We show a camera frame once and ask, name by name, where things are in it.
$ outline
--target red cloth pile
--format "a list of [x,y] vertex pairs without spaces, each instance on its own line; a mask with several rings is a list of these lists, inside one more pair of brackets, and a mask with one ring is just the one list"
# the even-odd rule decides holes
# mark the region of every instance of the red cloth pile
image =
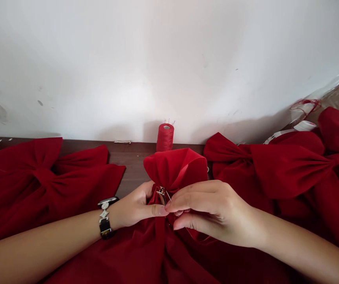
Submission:
[[[144,167],[155,182],[149,204],[161,203],[160,187],[172,196],[180,188],[207,180],[206,159],[190,149],[155,153],[144,160]],[[291,278],[299,279],[286,265],[258,250],[208,242],[205,235],[185,228],[174,232],[175,218],[170,214],[122,228],[112,239],[98,241],[68,261],[46,282],[290,283]]]
[[0,150],[0,239],[97,209],[114,196],[125,166],[100,146],[59,157],[62,138]]
[[[204,150],[214,178],[249,204],[303,226],[339,245],[339,111],[325,110],[318,133],[294,132],[270,145],[234,145],[221,134]],[[0,151],[0,239],[95,208],[113,196],[124,167],[105,165],[106,148],[58,158],[57,138]],[[144,160],[157,191],[172,196],[207,179],[206,159],[190,149]],[[173,231],[173,214],[142,220],[69,260],[47,283],[298,283],[275,258],[198,232]]]
[[269,145],[236,146],[217,133],[204,156],[214,178],[250,205],[339,246],[339,110],[324,110],[316,133],[287,133]]

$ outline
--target left hand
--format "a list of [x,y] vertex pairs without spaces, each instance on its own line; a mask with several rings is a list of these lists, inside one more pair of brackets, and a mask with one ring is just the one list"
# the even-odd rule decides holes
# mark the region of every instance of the left hand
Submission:
[[153,185],[153,181],[141,184],[129,195],[107,209],[110,226],[113,230],[132,226],[143,219],[163,217],[169,214],[161,204],[147,205],[146,200],[153,195]]

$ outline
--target wooden table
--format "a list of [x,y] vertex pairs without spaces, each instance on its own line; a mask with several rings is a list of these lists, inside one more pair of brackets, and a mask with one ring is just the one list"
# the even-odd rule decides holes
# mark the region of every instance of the wooden table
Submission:
[[[9,146],[17,145],[22,142],[31,141],[28,138],[10,138],[0,137],[0,150]],[[148,181],[149,177],[143,167],[143,159],[155,153],[155,143],[132,143],[116,144],[105,141],[88,141],[88,140],[63,140],[60,156],[64,156],[77,151],[91,149],[100,145],[106,145],[109,150],[109,164],[126,166],[121,184],[117,190],[119,198],[124,197],[141,183]],[[202,155],[204,145],[195,144],[174,144],[173,149],[190,148],[196,153]]]

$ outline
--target finger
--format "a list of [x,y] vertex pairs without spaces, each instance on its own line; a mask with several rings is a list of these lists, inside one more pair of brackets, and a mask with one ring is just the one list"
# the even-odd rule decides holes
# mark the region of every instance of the finger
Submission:
[[175,212],[174,214],[175,216],[180,216],[183,212],[184,212],[183,210],[180,210],[180,211]]
[[218,212],[218,200],[214,193],[207,192],[189,192],[179,197],[173,198],[167,203],[168,212],[177,212],[180,210],[193,209],[200,212],[216,214]]
[[188,192],[216,192],[221,184],[219,180],[208,180],[208,181],[201,181],[198,183],[194,183],[183,187],[178,192],[176,192],[173,196],[182,195]]
[[139,186],[139,188],[145,193],[146,199],[151,198],[153,196],[153,181],[144,182]]
[[201,233],[210,235],[214,225],[206,218],[192,213],[184,213],[181,217],[175,220],[173,223],[173,230],[179,230],[182,228],[190,228]]
[[161,204],[143,205],[139,207],[139,213],[137,214],[139,220],[151,218],[151,217],[163,217],[167,216],[169,212],[166,211]]

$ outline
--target wristwatch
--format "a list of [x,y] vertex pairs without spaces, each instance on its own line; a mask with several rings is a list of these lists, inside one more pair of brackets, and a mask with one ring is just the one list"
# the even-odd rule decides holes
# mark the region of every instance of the wristwatch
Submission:
[[109,217],[108,215],[108,211],[107,208],[109,207],[109,205],[112,205],[113,203],[116,203],[119,200],[118,197],[111,197],[108,199],[104,199],[101,200],[97,206],[100,209],[103,209],[104,211],[100,214],[100,235],[102,237],[102,239],[106,240],[106,239],[110,239],[111,237],[113,237],[115,235],[115,231],[112,231],[112,228],[110,227],[110,223],[109,223]]

